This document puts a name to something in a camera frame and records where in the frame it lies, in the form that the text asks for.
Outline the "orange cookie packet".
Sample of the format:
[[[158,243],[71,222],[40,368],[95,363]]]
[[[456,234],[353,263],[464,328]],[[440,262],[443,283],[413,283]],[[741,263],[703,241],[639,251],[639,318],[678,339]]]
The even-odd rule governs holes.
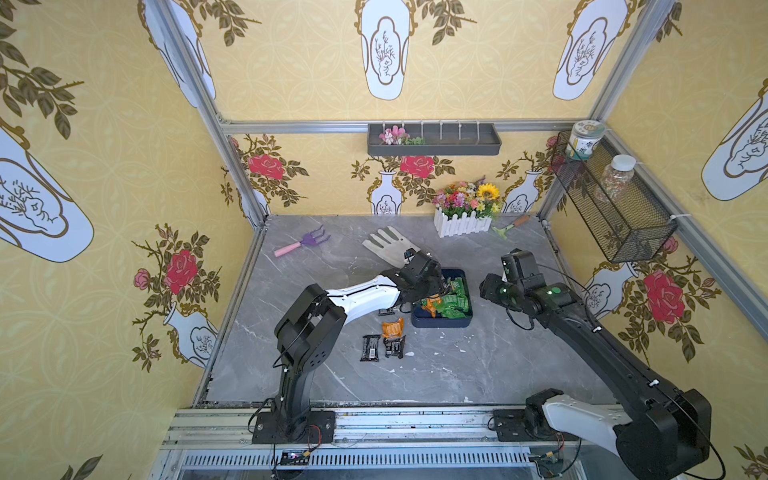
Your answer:
[[[388,340],[401,338],[404,335],[404,325],[403,318],[393,322],[383,322],[381,324],[382,337]]]
[[[439,308],[442,306],[443,301],[440,296],[432,296],[422,301],[421,308],[428,312],[432,318],[436,318],[440,313]]]

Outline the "dark blue storage box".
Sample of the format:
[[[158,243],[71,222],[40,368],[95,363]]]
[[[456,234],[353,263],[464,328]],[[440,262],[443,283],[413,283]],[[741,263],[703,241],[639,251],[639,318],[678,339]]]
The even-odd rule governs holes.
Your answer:
[[[442,275],[446,290],[413,307],[413,327],[467,328],[470,325],[473,309],[465,272],[461,269],[443,269]]]

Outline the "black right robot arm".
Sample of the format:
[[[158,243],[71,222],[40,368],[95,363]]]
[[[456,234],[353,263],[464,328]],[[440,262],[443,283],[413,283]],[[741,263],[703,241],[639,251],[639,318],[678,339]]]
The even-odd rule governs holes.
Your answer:
[[[567,285],[547,283],[531,252],[514,249],[501,262],[503,275],[487,275],[481,297],[563,340],[621,406],[612,410],[546,389],[526,400],[530,433],[584,439],[619,457],[638,479],[674,479],[708,460],[712,408],[701,393],[678,389],[642,363]]]

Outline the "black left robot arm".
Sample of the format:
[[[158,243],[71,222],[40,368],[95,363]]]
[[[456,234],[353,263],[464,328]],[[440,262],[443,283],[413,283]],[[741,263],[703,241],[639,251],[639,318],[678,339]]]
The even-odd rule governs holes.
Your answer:
[[[254,444],[288,444],[334,434],[336,416],[314,410],[315,371],[332,353],[343,327],[365,315],[417,303],[444,289],[441,266],[430,254],[409,249],[405,265],[343,289],[306,287],[275,327],[280,368],[278,393],[248,421]]]

